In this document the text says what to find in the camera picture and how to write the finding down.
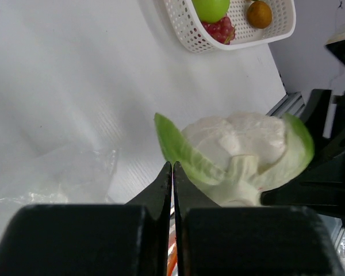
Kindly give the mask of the white cauliflower green leaves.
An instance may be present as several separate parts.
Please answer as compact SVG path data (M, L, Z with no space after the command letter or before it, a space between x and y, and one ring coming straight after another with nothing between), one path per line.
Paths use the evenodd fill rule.
M260 206L261 194L299 176L315 154L311 134L296 116L234 112L178 127L154 116L164 158L180 163L190 181L220 206Z

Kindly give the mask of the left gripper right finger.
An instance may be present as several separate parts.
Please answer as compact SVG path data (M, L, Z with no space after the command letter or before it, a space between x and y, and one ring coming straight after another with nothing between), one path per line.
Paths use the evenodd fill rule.
M173 167L179 275L344 275L306 207L222 208Z

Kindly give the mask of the red grape bunch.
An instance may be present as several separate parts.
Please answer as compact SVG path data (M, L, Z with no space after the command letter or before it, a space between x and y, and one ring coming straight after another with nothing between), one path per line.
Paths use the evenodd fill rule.
M228 16L224 16L215 23L210 24L205 21L201 23L211 37L221 44L230 45L231 41L235 39L236 26L232 25Z

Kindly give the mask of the green apple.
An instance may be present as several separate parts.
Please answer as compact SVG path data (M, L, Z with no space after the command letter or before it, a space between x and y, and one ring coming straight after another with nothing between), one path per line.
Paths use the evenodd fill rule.
M215 23L222 19L230 6L230 0L192 0L200 21Z

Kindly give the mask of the clear zip bag orange zipper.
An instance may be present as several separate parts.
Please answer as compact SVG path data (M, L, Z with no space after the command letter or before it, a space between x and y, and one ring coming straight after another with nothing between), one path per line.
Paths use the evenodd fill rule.
M0 204L104 203L118 151L71 144L0 177Z

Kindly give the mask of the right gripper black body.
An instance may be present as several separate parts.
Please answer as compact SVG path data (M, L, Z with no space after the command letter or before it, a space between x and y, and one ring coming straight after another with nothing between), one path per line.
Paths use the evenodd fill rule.
M345 149L345 92L341 96L334 96L336 104L335 115L333 118L331 137L328 139L326 150Z

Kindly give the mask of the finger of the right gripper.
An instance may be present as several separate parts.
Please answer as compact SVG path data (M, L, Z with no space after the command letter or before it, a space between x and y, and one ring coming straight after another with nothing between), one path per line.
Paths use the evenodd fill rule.
M261 195L267 206L307 206L320 214L345 223L345 138L338 143L340 153L310 167L288 184Z
M313 89L300 119L313 138L322 138L332 91Z

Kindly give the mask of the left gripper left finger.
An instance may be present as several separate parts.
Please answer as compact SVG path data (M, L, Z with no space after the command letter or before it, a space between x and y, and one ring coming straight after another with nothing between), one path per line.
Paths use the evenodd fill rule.
M0 241L0 275L166 275L172 171L123 205L21 208Z

